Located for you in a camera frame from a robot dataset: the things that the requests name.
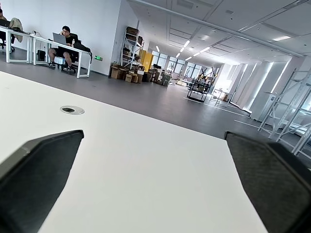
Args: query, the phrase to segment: white desk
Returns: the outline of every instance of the white desk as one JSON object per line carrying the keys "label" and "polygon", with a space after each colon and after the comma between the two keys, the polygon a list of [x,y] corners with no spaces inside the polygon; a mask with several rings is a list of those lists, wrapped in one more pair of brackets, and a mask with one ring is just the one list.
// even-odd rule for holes
{"label": "white desk", "polygon": [[[39,41],[47,43],[48,45],[56,45],[56,46],[60,46],[60,47],[63,47],[63,48],[66,48],[66,49],[78,52],[79,53],[79,65],[78,65],[78,71],[77,71],[77,78],[79,79],[81,77],[89,77],[90,67],[91,67],[91,56],[90,56],[89,52],[78,50],[78,49],[75,49],[75,48],[73,48],[71,46],[62,45],[62,44],[59,44],[59,43],[54,42],[54,41],[50,41],[48,39],[45,39],[45,38],[37,36],[37,35],[32,35],[32,38],[33,38],[33,50],[34,50],[33,51],[33,53],[34,53],[34,65],[40,64],[40,63],[47,63],[49,61],[48,60],[48,56],[49,56],[48,54],[47,54],[47,58],[46,58],[45,62],[39,62],[39,61],[36,60],[35,43],[36,43],[37,40],[39,40]],[[87,54],[89,56],[89,63],[88,63],[87,74],[83,74],[83,75],[80,74],[82,54]]]}
{"label": "white desk", "polygon": [[[0,79],[0,162],[29,139],[85,133],[40,233],[267,233],[224,140],[3,72]],[[85,113],[64,114],[63,105]]]}
{"label": "white desk", "polygon": [[[31,62],[31,42],[32,42],[32,35],[24,34],[15,32],[12,29],[5,28],[3,26],[0,26],[0,31],[6,33],[6,62],[25,62],[30,63]],[[27,59],[26,60],[16,60],[10,58],[10,50],[11,50],[11,35],[22,35],[27,38]]]}

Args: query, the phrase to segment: white column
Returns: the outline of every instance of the white column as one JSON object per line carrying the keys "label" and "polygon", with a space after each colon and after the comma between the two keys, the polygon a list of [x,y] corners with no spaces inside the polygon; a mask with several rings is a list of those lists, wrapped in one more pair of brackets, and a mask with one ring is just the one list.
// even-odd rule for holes
{"label": "white column", "polygon": [[232,66],[228,64],[223,64],[220,68],[218,77],[216,78],[216,81],[214,82],[214,86],[216,89],[222,88],[222,86],[225,86],[226,80],[228,80],[228,76],[232,70]]}
{"label": "white column", "polygon": [[256,66],[241,94],[242,100],[239,104],[240,109],[249,110],[250,105],[253,103],[259,89],[270,72],[272,65],[273,63],[263,62]]}
{"label": "white column", "polygon": [[257,64],[248,64],[245,72],[243,72],[241,81],[240,83],[238,83],[237,90],[232,98],[232,102],[235,103],[236,105],[239,105],[241,94],[256,65]]}
{"label": "white column", "polygon": [[255,97],[254,102],[249,108],[252,112],[250,115],[251,118],[262,121],[267,114],[275,97],[271,94],[272,89],[284,71],[286,65],[287,62],[275,62],[273,64],[267,78]]}
{"label": "white column", "polygon": [[244,72],[246,64],[240,64],[236,67],[236,69],[234,70],[234,73],[231,77],[232,83],[228,89],[228,92],[233,95],[235,92],[235,89],[237,88],[238,84],[240,83],[242,74]]}
{"label": "white column", "polygon": [[310,67],[311,67],[311,57],[309,56],[293,57],[289,62],[287,68],[285,69],[284,73],[278,80],[277,85],[275,86],[273,92],[279,94],[283,90],[284,86],[286,85],[286,82],[288,81],[288,79],[290,79],[290,76],[292,75],[292,72],[295,70],[295,68],[297,70],[310,70]]}

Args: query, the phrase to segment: black t-shirt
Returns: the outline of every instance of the black t-shirt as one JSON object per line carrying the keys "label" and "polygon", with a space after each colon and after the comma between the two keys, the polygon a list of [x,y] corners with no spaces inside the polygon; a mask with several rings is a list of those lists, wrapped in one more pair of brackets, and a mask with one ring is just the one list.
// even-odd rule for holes
{"label": "black t-shirt", "polygon": [[[68,44],[71,44],[72,45],[72,41],[73,41],[73,37],[72,36],[69,36],[69,37],[66,37],[66,43]],[[64,53],[64,52],[68,52],[68,53],[72,53],[72,50],[69,50],[67,48],[63,48],[63,47],[58,47],[58,50],[59,50],[59,53]]]}
{"label": "black t-shirt", "polygon": [[72,36],[69,36],[69,37],[66,37],[66,43],[68,44],[72,44],[72,41],[73,41],[73,37]]}

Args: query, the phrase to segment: ceiling panel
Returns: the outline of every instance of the ceiling panel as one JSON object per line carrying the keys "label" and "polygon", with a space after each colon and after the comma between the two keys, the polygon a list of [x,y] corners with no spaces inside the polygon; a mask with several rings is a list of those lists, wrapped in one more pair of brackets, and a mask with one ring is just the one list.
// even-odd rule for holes
{"label": "ceiling panel", "polygon": [[180,48],[180,49],[184,46],[184,45],[182,45],[182,44],[179,44],[179,43],[176,43],[176,42],[173,42],[173,41],[170,41],[169,44],[170,44],[170,45],[174,45],[174,46],[176,46],[176,47],[178,47],[178,48]]}
{"label": "ceiling panel", "polygon": [[145,32],[155,42],[166,41],[167,14],[154,8],[148,8],[137,3],[130,3],[134,13],[144,26]]}
{"label": "ceiling panel", "polygon": [[145,0],[145,1],[161,7],[166,7],[167,3],[167,0]]}
{"label": "ceiling panel", "polygon": [[311,34],[296,38],[281,40],[274,44],[288,48],[298,53],[311,52]]}
{"label": "ceiling panel", "polygon": [[186,39],[190,39],[190,37],[191,37],[190,34],[183,33],[183,32],[180,32],[180,31],[177,31],[177,30],[174,30],[174,29],[171,29],[170,33],[173,34],[173,35],[177,35],[177,36],[186,38]]}
{"label": "ceiling panel", "polygon": [[199,1],[173,0],[172,10],[198,19],[203,19],[211,10],[212,4]]}
{"label": "ceiling panel", "polygon": [[210,48],[207,52],[214,54],[214,55],[217,55],[217,56],[223,56],[223,55],[230,53],[230,52],[219,50],[216,48]]}
{"label": "ceiling panel", "polygon": [[175,17],[175,16],[171,17],[171,28],[172,29],[176,29],[178,31],[192,35],[197,27],[198,27],[198,24],[192,21],[186,20],[181,17]]}
{"label": "ceiling panel", "polygon": [[223,41],[221,44],[234,48],[236,50],[244,50],[244,49],[249,49],[249,48],[259,46],[259,44],[255,42],[245,40],[240,37],[232,37],[226,41]]}
{"label": "ceiling panel", "polygon": [[176,43],[184,45],[188,39],[182,38],[177,35],[170,34],[170,41],[174,41]]}
{"label": "ceiling panel", "polygon": [[208,21],[237,31],[292,2],[293,0],[224,0]]}
{"label": "ceiling panel", "polygon": [[284,36],[284,33],[277,31],[275,29],[272,29],[270,27],[267,27],[265,25],[262,25],[262,24],[244,31],[243,34],[252,36],[257,39],[271,41],[271,42],[273,42],[273,39],[275,38],[280,38]]}
{"label": "ceiling panel", "polygon": [[215,48],[221,49],[221,50],[225,50],[227,52],[236,52],[237,50],[234,48],[230,48],[228,46],[222,45],[222,44],[218,44],[214,46]]}
{"label": "ceiling panel", "polygon": [[271,24],[296,35],[310,34],[310,12],[311,5],[304,3],[268,19],[265,23]]}
{"label": "ceiling panel", "polygon": [[284,55],[283,53],[281,53],[275,49],[266,47],[266,46],[258,46],[255,48],[238,51],[235,54],[247,55],[247,56],[250,56],[251,58],[273,57],[273,56],[283,56]]}
{"label": "ceiling panel", "polygon": [[292,57],[288,55],[276,56],[276,57],[263,57],[267,62],[288,62]]}

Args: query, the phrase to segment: box on floor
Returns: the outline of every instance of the box on floor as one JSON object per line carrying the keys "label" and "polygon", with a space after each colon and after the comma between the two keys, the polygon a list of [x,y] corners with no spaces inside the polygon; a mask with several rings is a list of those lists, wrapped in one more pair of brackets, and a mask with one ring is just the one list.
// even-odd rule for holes
{"label": "box on floor", "polygon": [[142,76],[143,76],[142,74],[138,74],[138,75],[137,75],[137,77],[138,77],[138,81],[137,81],[137,82],[138,82],[138,83],[141,83],[141,82],[142,82]]}
{"label": "box on floor", "polygon": [[137,83],[138,82],[138,76],[137,74],[132,75],[132,83]]}
{"label": "box on floor", "polygon": [[123,79],[125,76],[126,69],[112,66],[111,77],[114,79]]}
{"label": "box on floor", "polygon": [[127,74],[126,78],[125,78],[125,81],[130,83],[132,81],[132,75],[131,74]]}

